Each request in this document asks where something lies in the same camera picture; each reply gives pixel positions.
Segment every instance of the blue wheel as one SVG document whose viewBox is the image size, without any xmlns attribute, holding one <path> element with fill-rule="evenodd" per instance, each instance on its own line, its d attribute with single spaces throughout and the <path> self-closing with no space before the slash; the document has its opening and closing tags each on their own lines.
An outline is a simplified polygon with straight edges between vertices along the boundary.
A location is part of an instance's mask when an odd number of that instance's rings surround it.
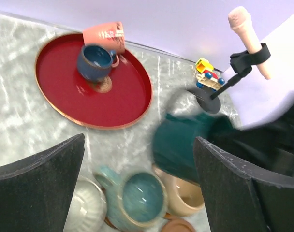
<svg viewBox="0 0 294 232">
<path fill-rule="evenodd" d="M 206 77 L 207 79 L 211 79 L 211 78 L 213 77 L 213 75 L 212 75 L 210 72 L 206 72 L 206 73 L 205 73 L 205 77 Z"/>
<path fill-rule="evenodd" d="M 203 88 L 203 85 L 200 82 L 197 82 L 196 86 L 198 86 L 199 88 Z"/>
<path fill-rule="evenodd" d="M 225 80 L 223 80 L 222 78 L 219 78 L 219 79 L 218 79 L 218 83 L 219 83 L 220 85 L 224 85 Z"/>
</svg>

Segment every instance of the green mug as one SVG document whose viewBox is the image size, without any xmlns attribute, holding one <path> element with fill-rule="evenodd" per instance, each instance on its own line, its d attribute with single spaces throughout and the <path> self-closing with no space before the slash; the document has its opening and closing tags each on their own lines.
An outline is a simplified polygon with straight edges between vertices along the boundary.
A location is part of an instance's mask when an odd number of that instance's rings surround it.
<svg viewBox="0 0 294 232">
<path fill-rule="evenodd" d="M 199 184 L 193 157 L 195 138 L 208 140 L 215 133 L 232 131 L 234 128 L 225 115 L 199 113 L 194 116 L 174 116 L 170 113 L 181 94 L 189 92 L 196 95 L 195 90 L 196 88 L 180 89 L 167 102 L 165 118 L 152 137 L 152 156 L 154 163 L 162 171 Z"/>
</svg>

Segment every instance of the tabletop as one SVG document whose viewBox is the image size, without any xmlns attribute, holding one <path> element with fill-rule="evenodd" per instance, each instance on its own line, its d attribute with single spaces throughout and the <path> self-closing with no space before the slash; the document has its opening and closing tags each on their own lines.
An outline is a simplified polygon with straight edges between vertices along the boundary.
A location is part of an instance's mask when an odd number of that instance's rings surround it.
<svg viewBox="0 0 294 232">
<path fill-rule="evenodd" d="M 88 175 L 105 164 L 120 172 L 127 165 L 150 169 L 150 139 L 164 114 L 172 91 L 191 86 L 194 64 L 127 46 L 145 67 L 153 86 L 147 114 L 135 125 L 121 130 L 95 130 L 76 125 L 56 112 L 41 95 L 34 76 L 34 62 L 41 46 L 68 31 L 51 25 L 0 15 L 0 166 L 48 149 L 78 133 L 85 135 L 81 173 Z M 230 96 L 223 93 L 220 112 L 236 126 L 238 114 Z M 194 96 L 185 94 L 176 103 L 175 114 L 199 111 Z M 187 217 L 198 232 L 210 231 L 206 211 Z M 148 232 L 156 232 L 158 227 Z M 104 232 L 115 231 L 104 225 Z"/>
</svg>

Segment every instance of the microphone head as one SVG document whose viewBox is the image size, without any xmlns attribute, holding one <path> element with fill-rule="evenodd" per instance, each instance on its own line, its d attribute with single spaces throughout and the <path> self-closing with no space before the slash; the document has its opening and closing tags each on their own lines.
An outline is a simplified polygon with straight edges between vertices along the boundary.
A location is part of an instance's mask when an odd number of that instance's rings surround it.
<svg viewBox="0 0 294 232">
<path fill-rule="evenodd" d="M 243 6 L 234 8 L 228 16 L 231 29 L 238 28 L 247 20 L 251 20 L 251 16 Z"/>
</svg>

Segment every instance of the white bowl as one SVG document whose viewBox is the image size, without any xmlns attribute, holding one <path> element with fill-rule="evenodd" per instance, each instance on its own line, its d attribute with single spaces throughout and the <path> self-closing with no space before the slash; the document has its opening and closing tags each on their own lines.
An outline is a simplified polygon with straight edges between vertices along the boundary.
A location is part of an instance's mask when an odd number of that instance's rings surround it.
<svg viewBox="0 0 294 232">
<path fill-rule="evenodd" d="M 106 215 L 106 199 L 91 180 L 80 176 L 73 193 L 64 232 L 96 232 Z"/>
</svg>

